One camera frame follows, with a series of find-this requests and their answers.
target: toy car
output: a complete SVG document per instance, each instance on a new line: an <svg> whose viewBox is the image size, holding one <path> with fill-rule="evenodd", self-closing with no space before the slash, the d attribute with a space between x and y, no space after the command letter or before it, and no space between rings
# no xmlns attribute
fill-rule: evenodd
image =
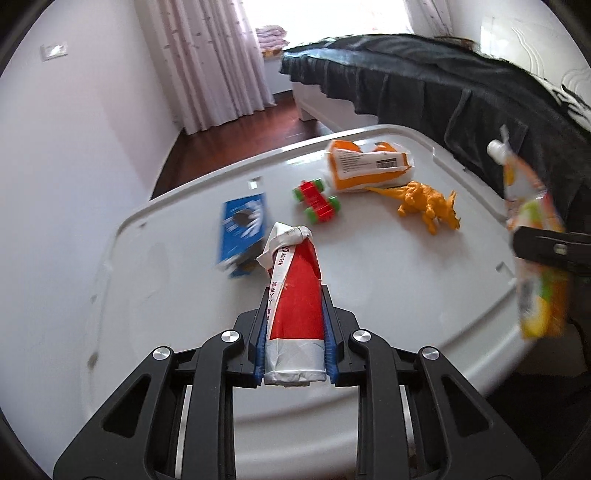
<svg viewBox="0 0 591 480"><path fill-rule="evenodd" d="M324 198L324 183L317 179L314 181L303 181L293 192L298 202L305 202L308 208L306 216L311 223L327 222L340 210L340 203L337 197Z"/></svg>

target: toy triceratops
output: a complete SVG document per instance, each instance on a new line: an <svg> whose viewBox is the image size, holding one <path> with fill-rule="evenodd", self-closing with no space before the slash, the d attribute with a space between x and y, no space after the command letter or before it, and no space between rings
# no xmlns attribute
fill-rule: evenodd
<svg viewBox="0 0 591 480"><path fill-rule="evenodd" d="M456 192L453 190L446 199L429 185L417 181L410 181L404 187L392 189L376 187L367 187L366 189L386 197L402 200L402 205L398 208L398 214L401 217L409 213L422 212L421 218L427 224L427 229L432 235L437 233L437 226L433 221L435 218L440 222L446 222L454 230L460 228L460 220L456 218L456 212L453 209L453 202L456 200Z"/></svg>

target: white plastic container lid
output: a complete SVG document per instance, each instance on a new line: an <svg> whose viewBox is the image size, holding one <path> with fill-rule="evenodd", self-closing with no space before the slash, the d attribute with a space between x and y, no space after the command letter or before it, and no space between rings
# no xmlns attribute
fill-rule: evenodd
<svg viewBox="0 0 591 480"><path fill-rule="evenodd" d="M323 174L335 138L398 144L414 178L457 191L459 231L427 232L400 218L396 200L342 193L342 210L311 226L323 283L334 305L392 346L440 348L482 393L526 353L517 323L514 260L502 200L422 134L377 125L274 150L223 168L150 202L117 230L105 252L82 358L88 418L160 345L198 347L256 309L268 276L228 278L215 267L222 205L263 188L271 222L305 225L291 189ZM354 468L357 392L308 388L235 390L236 468L241 479L304 478Z"/></svg>

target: wooden floor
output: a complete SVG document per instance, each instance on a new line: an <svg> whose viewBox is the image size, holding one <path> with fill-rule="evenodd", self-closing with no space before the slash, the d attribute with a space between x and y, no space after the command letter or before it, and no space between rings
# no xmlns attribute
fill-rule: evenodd
<svg viewBox="0 0 591 480"><path fill-rule="evenodd" d="M291 92L275 101L277 106L262 112L180 138L153 197L245 158L332 133L316 120L302 122Z"/></svg>

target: metal screw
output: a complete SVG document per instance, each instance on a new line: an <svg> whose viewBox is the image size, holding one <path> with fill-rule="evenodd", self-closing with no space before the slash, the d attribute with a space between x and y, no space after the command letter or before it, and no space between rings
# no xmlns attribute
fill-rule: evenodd
<svg viewBox="0 0 591 480"><path fill-rule="evenodd" d="M235 330L226 330L222 333L222 340L226 343L234 343L240 338L240 333Z"/></svg>
<svg viewBox="0 0 591 480"><path fill-rule="evenodd" d="M155 360L164 360L170 356L170 348L160 346L153 351L152 356Z"/></svg>
<svg viewBox="0 0 591 480"><path fill-rule="evenodd" d="M565 244L554 244L554 253L556 255L566 255L569 252Z"/></svg>
<svg viewBox="0 0 591 480"><path fill-rule="evenodd" d="M358 342L369 342L369 339L371 338L371 333L365 330L357 330L353 332L353 338Z"/></svg>
<svg viewBox="0 0 591 480"><path fill-rule="evenodd" d="M423 357L427 360L437 360L439 358L439 351L432 346L423 349Z"/></svg>

